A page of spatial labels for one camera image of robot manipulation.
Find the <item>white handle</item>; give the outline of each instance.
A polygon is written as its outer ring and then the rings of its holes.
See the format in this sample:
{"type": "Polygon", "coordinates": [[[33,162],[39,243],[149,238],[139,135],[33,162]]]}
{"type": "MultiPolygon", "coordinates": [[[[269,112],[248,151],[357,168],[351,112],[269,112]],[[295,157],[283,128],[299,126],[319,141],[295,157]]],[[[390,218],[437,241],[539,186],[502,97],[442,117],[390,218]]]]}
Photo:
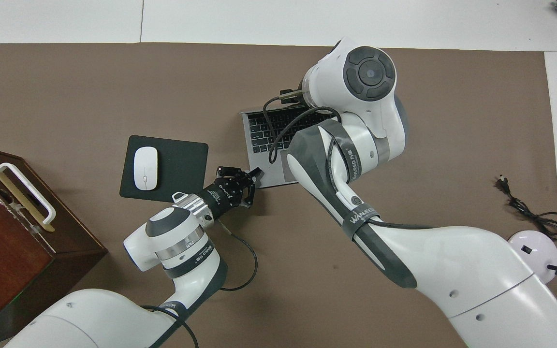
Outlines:
{"type": "Polygon", "coordinates": [[[27,187],[29,192],[31,192],[33,194],[33,196],[35,196],[35,198],[38,199],[40,204],[42,204],[46,208],[46,211],[48,211],[48,216],[46,216],[46,218],[44,219],[44,221],[42,221],[42,223],[44,223],[44,225],[48,225],[49,223],[51,223],[51,221],[53,221],[53,219],[55,218],[55,208],[53,208],[51,203],[49,203],[46,200],[46,198],[44,198],[44,196],[42,196],[42,194],[40,192],[38,192],[36,187],[34,187],[34,185],[31,184],[31,182],[29,182],[29,180],[27,180],[27,177],[24,174],[22,174],[22,172],[20,170],[18,170],[18,168],[15,165],[13,165],[11,163],[0,164],[0,172],[3,172],[6,168],[9,168],[16,175],[18,180],[20,180],[20,182],[22,182],[23,185],[25,185],[25,187],[27,187]]]}

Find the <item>black mouse pad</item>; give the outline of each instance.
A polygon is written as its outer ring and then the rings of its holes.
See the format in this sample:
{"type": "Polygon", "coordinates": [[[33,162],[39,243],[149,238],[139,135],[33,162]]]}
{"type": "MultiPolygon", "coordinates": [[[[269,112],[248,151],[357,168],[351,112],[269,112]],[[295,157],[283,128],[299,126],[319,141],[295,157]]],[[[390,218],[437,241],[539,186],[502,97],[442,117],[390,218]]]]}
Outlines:
{"type": "Polygon", "coordinates": [[[207,152],[208,146],[204,143],[130,136],[119,195],[173,202],[175,192],[199,192],[203,189],[207,152]],[[144,146],[152,146],[158,152],[158,182],[156,188],[150,191],[140,190],[134,184],[134,155],[138,148],[144,146]]]}

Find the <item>black cable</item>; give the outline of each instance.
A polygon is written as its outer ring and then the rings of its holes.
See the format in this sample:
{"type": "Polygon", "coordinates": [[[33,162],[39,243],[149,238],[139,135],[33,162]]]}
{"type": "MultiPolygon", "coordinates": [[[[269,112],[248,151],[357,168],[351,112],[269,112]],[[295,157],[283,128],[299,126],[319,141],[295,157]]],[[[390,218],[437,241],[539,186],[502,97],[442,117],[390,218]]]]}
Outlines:
{"type": "Polygon", "coordinates": [[[229,233],[233,238],[236,238],[237,240],[242,242],[246,247],[248,247],[248,249],[250,250],[250,253],[252,254],[252,258],[255,260],[255,269],[252,271],[252,275],[250,276],[250,278],[248,280],[246,280],[246,282],[244,284],[242,284],[241,286],[238,286],[238,287],[222,287],[220,289],[220,290],[223,290],[223,291],[237,291],[237,290],[247,286],[248,284],[250,284],[250,282],[252,282],[253,279],[255,279],[255,276],[257,275],[257,268],[259,266],[259,263],[257,261],[257,254],[252,249],[250,244],[246,242],[246,240],[243,240],[239,236],[236,236],[231,231],[229,231],[229,229],[225,226],[225,224],[221,220],[219,220],[219,223],[225,229],[225,231],[227,231],[227,233],[229,233]]]}
{"type": "Polygon", "coordinates": [[[381,227],[389,227],[391,229],[406,229],[406,230],[428,230],[434,229],[435,227],[426,226],[426,225],[411,225],[408,223],[391,223],[391,222],[380,222],[377,220],[369,219],[367,223],[371,223],[372,225],[381,226],[381,227]]]}
{"type": "Polygon", "coordinates": [[[307,117],[310,114],[318,112],[320,110],[326,110],[331,112],[332,116],[336,117],[339,123],[341,122],[341,115],[339,115],[336,110],[334,110],[329,106],[317,106],[315,108],[310,108],[309,110],[306,110],[305,112],[296,116],[296,118],[294,118],[287,126],[285,126],[285,128],[283,128],[283,130],[278,136],[274,137],[274,141],[272,142],[272,146],[270,147],[270,152],[268,153],[268,161],[270,161],[270,163],[274,163],[277,160],[277,155],[279,153],[277,149],[277,144],[283,138],[283,136],[285,136],[289,128],[293,127],[296,123],[298,123],[298,121],[300,121],[304,117],[307,117]]]}
{"type": "Polygon", "coordinates": [[[534,214],[533,212],[531,212],[526,203],[511,194],[509,181],[502,175],[500,175],[500,178],[496,181],[496,186],[507,196],[509,196],[509,205],[511,207],[515,208],[523,216],[529,218],[532,223],[537,226],[537,229],[539,229],[541,233],[550,237],[551,240],[557,240],[557,221],[552,220],[551,218],[543,217],[546,215],[557,215],[557,212],[544,212],[543,214],[534,214]]]}
{"type": "Polygon", "coordinates": [[[266,101],[264,104],[264,107],[261,109],[261,111],[263,112],[264,118],[266,123],[268,124],[268,128],[270,129],[270,135],[272,136],[272,138],[274,139],[273,143],[272,143],[272,147],[270,148],[270,151],[268,152],[268,161],[270,163],[274,163],[277,160],[277,156],[278,156],[278,151],[276,148],[277,143],[279,142],[279,140],[281,140],[283,138],[283,136],[285,136],[285,133],[287,132],[287,130],[289,130],[289,128],[293,127],[294,124],[298,121],[300,121],[300,119],[302,119],[305,116],[308,116],[318,110],[326,110],[326,111],[330,111],[339,122],[341,122],[341,115],[338,114],[338,112],[336,110],[334,110],[333,108],[329,107],[329,106],[318,106],[316,108],[311,108],[309,110],[306,110],[305,112],[301,113],[300,115],[298,115],[292,122],[289,123],[289,125],[287,125],[283,131],[277,136],[276,134],[276,130],[274,130],[274,126],[272,126],[272,122],[270,122],[270,117],[268,116],[268,105],[270,105],[272,102],[278,101],[280,99],[280,97],[274,97],[272,99],[270,99],[269,101],[266,101]]]}
{"type": "MultiPolygon", "coordinates": [[[[334,184],[334,175],[332,174],[332,150],[334,150],[335,145],[338,147],[338,144],[337,144],[336,140],[334,140],[334,138],[332,138],[332,142],[330,143],[330,146],[328,147],[328,153],[326,154],[326,158],[328,160],[325,162],[325,170],[328,172],[328,177],[330,178],[330,183],[332,185],[332,189],[334,189],[334,194],[336,194],[338,192],[337,185],[334,184]]],[[[347,159],[345,158],[345,156],[343,156],[343,152],[341,152],[339,150],[339,154],[341,154],[341,157],[343,158],[343,163],[345,163],[345,165],[347,165],[347,159]]]]}
{"type": "Polygon", "coordinates": [[[164,341],[170,335],[172,335],[175,332],[175,330],[177,328],[177,325],[180,325],[180,326],[184,326],[184,329],[186,329],[186,331],[188,331],[188,333],[191,335],[192,342],[195,344],[195,348],[199,348],[199,342],[197,342],[197,337],[195,337],[195,334],[192,332],[191,327],[188,326],[188,324],[186,324],[186,322],[181,320],[175,313],[173,313],[172,311],[166,310],[164,308],[161,308],[161,307],[156,307],[156,306],[144,305],[144,306],[140,306],[140,307],[143,308],[143,309],[146,309],[146,310],[162,312],[164,314],[170,315],[171,317],[173,317],[175,319],[175,322],[173,322],[172,326],[170,326],[169,329],[154,344],[151,345],[151,347],[161,346],[161,344],[163,344],[164,341]]]}
{"type": "Polygon", "coordinates": [[[266,109],[268,108],[268,105],[270,105],[270,103],[272,103],[274,101],[278,101],[279,99],[280,99],[280,97],[274,97],[274,98],[270,99],[269,101],[266,101],[265,104],[264,104],[264,107],[261,109],[261,111],[264,114],[265,122],[268,124],[268,128],[270,128],[270,135],[274,139],[276,139],[277,133],[276,133],[276,130],[274,130],[274,126],[272,126],[272,122],[270,122],[270,117],[268,116],[268,111],[266,109]]]}

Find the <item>brown table surface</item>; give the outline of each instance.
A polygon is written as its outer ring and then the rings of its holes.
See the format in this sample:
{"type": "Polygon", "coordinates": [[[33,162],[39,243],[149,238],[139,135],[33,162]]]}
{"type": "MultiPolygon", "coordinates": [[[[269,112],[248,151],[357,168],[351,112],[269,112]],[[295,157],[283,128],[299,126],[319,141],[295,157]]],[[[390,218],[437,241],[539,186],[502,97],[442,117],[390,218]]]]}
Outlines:
{"type": "MultiPolygon", "coordinates": [[[[122,241],[166,203],[119,196],[132,134],[208,143],[248,169],[239,111],[295,88],[326,47],[229,44],[0,44],[0,150],[24,157],[109,249],[76,289],[160,304],[173,285],[142,273],[122,241]]],[[[535,212],[557,210],[543,53],[388,49],[409,114],[404,154],[352,187],[389,222],[471,225],[508,238],[533,229],[493,187],[498,174],[535,212]]],[[[442,312],[395,286],[299,185],[262,189],[223,217],[259,256],[241,291],[210,298],[188,323],[202,347],[462,347],[442,312]]],[[[229,264],[247,249],[208,231],[229,264]]],[[[557,297],[557,277],[548,284],[557,297]]],[[[192,346],[178,330],[164,347],[192,346]]]]}

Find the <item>brown wooden cabinet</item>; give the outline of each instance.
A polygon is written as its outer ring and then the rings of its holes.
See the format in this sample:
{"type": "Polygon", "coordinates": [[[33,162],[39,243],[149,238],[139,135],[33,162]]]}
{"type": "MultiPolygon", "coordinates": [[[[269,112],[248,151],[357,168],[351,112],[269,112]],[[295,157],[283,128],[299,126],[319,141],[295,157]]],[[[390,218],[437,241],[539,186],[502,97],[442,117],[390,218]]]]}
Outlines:
{"type": "Polygon", "coordinates": [[[22,158],[0,152],[2,163],[8,165],[0,167],[0,341],[63,297],[107,253],[22,158]],[[55,218],[45,222],[49,211],[55,218]]]}

